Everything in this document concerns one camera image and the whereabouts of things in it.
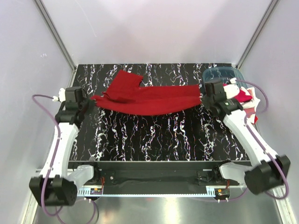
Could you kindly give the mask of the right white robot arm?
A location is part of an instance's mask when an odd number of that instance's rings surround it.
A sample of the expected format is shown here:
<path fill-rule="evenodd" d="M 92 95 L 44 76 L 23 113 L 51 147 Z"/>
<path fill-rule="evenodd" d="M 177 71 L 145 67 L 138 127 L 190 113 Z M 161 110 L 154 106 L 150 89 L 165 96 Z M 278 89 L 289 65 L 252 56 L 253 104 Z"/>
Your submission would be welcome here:
<path fill-rule="evenodd" d="M 235 135 L 246 151 L 251 165 L 223 161 L 212 173 L 213 182 L 223 185 L 228 180 L 233 180 L 246 185 L 255 195 L 269 194 L 270 190 L 284 186 L 285 193 L 282 196 L 269 196 L 277 200 L 286 199 L 289 195 L 286 177 L 291 162 L 286 155 L 278 155 L 248 121 L 243 106 L 235 99 L 240 92 L 236 81 L 232 79 L 231 84 L 226 86 L 218 79 L 205 82 L 206 93 L 202 103 L 214 116 L 222 119 L 224 125 Z"/>

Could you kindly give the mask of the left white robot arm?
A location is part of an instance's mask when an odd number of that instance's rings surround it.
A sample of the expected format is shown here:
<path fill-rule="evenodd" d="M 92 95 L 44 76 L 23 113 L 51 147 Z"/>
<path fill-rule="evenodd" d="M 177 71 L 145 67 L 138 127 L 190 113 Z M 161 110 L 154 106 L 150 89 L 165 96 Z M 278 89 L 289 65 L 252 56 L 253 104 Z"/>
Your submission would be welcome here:
<path fill-rule="evenodd" d="M 85 95 L 81 87 L 62 88 L 58 96 L 51 99 L 60 102 L 56 115 L 47 113 L 55 125 L 52 145 L 39 175 L 29 181 L 29 188 L 42 208 L 72 206 L 78 190 L 86 182 L 95 185 L 101 179 L 101 173 L 92 165 L 80 165 L 71 174 L 68 173 L 73 143 L 95 102 Z"/>

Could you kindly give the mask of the red t-shirt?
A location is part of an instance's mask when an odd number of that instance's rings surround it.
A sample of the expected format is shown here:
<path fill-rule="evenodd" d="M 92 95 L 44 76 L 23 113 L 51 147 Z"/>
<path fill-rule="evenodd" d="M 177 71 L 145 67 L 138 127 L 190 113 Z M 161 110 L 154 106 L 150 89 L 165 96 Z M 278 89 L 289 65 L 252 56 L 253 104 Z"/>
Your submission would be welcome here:
<path fill-rule="evenodd" d="M 179 112 L 201 104 L 198 85 L 141 87 L 143 76 L 119 71 L 96 106 L 131 115 L 156 116 Z"/>

